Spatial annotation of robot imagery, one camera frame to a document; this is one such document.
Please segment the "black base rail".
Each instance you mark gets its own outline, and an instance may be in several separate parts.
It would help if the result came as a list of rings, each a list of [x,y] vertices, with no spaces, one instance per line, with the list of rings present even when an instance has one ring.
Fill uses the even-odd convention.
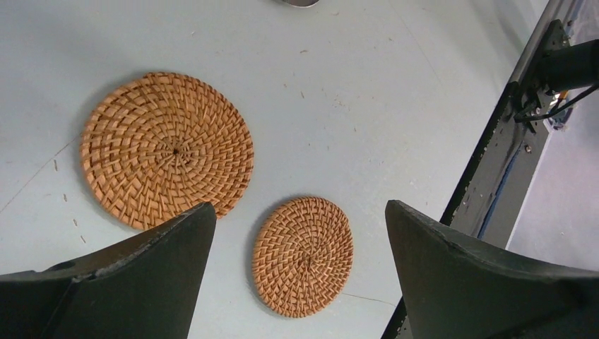
[[[543,19],[534,30],[440,220],[463,234],[506,250],[548,132],[541,121],[517,122],[549,109],[547,88],[537,75],[539,60],[568,46],[560,19]],[[385,338],[414,338],[403,298]]]

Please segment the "metal tray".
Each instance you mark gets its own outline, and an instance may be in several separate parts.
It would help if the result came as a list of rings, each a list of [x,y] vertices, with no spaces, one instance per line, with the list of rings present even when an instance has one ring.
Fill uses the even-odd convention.
[[[316,5],[319,0],[281,0],[284,4],[294,6],[296,8],[309,8]]]

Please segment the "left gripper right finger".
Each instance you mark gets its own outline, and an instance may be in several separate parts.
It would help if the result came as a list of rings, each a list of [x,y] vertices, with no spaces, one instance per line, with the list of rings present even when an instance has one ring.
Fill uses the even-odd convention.
[[[597,338],[598,273],[528,258],[402,201],[386,226],[414,338]]]

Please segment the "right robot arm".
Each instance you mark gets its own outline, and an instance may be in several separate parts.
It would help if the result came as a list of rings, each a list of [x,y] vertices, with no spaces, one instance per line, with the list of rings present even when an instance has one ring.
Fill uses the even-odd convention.
[[[537,72],[541,83],[556,93],[598,84],[598,39],[550,52]]]

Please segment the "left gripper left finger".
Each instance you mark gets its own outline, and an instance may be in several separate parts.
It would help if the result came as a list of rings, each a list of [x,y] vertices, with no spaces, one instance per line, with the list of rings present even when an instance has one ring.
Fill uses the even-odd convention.
[[[201,203],[86,256],[1,276],[1,337],[186,338],[215,226]]]

